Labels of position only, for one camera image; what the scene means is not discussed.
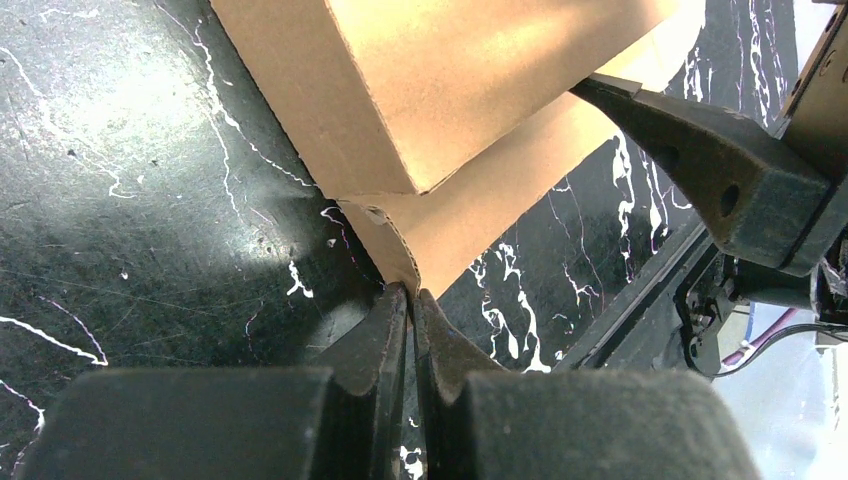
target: cardboard box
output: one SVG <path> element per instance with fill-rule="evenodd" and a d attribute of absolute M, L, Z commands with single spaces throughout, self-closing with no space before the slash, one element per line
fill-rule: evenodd
<path fill-rule="evenodd" d="M 704 0 L 690 1 L 599 71 L 663 90 L 695 44 L 704 9 Z M 339 204 L 386 281 L 438 297 L 616 130 L 600 111 L 564 94 L 428 195 L 359 196 Z"/>
<path fill-rule="evenodd" d="M 212 0 L 328 198 L 429 192 L 685 0 Z"/>

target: wire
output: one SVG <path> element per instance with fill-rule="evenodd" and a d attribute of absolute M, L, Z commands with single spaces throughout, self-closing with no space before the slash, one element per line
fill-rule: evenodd
<path fill-rule="evenodd" d="M 769 328 L 766 329 L 763 333 L 760 334 L 753 342 L 749 344 L 748 348 L 760 348 L 760 346 L 766 342 L 772 335 L 777 333 L 783 326 L 789 323 L 789 320 L 798 313 L 798 310 L 795 308 L 789 308 L 783 314 L 778 317 L 777 320 Z M 745 357 L 745 350 L 739 349 L 732 354 L 728 355 L 727 358 L 721 361 L 721 363 L 725 365 L 736 365 L 739 363 L 739 360 Z"/>
<path fill-rule="evenodd" d="M 686 363 L 688 363 L 689 367 L 695 370 L 696 372 L 709 378 L 721 378 L 726 377 L 728 375 L 733 375 L 739 370 L 742 370 L 743 368 L 747 367 L 748 365 L 753 363 L 754 360 L 757 359 L 757 357 L 762 355 L 763 352 L 768 350 L 769 347 L 779 342 L 780 340 L 783 340 L 784 338 L 792 335 L 797 335 L 799 333 L 806 332 L 818 332 L 829 337 L 835 338 L 837 340 L 848 341 L 848 338 L 840 337 L 838 335 L 840 333 L 848 333 L 848 326 L 846 325 L 836 325 L 832 323 L 805 323 L 801 325 L 792 325 L 778 330 L 777 332 L 769 336 L 768 339 L 764 341 L 758 349 L 754 350 L 754 353 L 748 358 L 748 360 L 743 362 L 741 365 L 734 368 L 733 370 L 721 373 L 706 373 L 700 368 L 698 368 L 698 365 L 695 363 L 694 358 L 692 358 L 692 347 L 695 345 L 695 342 L 698 340 L 698 337 L 694 337 L 692 338 L 692 340 L 689 341 L 689 345 L 686 346 L 683 351 L 683 354 L 686 357 Z"/>

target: black table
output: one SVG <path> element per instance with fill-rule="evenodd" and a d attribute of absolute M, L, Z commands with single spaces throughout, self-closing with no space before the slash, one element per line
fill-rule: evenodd
<path fill-rule="evenodd" d="M 771 126 L 798 76 L 792 2 L 707 3 L 668 93 Z M 0 475 L 81 373 L 299 364 L 381 292 L 205 1 L 5 2 L 0 159 Z M 691 213 L 616 137 L 440 303 L 503 365 L 548 371 Z"/>

